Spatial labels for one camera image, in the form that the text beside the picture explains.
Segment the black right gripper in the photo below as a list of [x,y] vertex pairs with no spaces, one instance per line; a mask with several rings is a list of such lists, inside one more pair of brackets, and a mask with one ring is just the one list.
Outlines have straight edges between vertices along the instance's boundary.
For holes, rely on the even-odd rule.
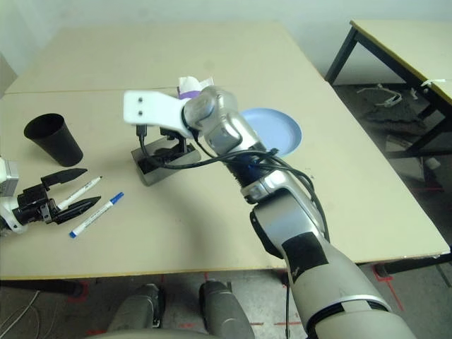
[[178,151],[180,153],[188,152],[186,137],[181,135],[179,132],[160,127],[160,134],[162,136],[165,136],[168,140],[177,139],[179,141],[178,142]]

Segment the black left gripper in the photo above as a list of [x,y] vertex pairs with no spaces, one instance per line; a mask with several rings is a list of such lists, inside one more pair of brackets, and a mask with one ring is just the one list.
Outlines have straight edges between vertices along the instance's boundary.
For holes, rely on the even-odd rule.
[[70,182],[87,171],[84,168],[65,169],[42,177],[41,184],[24,189],[17,196],[18,206],[13,209],[16,220],[21,225],[26,225],[37,221],[51,223],[55,219],[55,223],[60,225],[84,214],[101,199],[101,196],[85,198],[59,211],[54,199],[48,197],[46,186]]

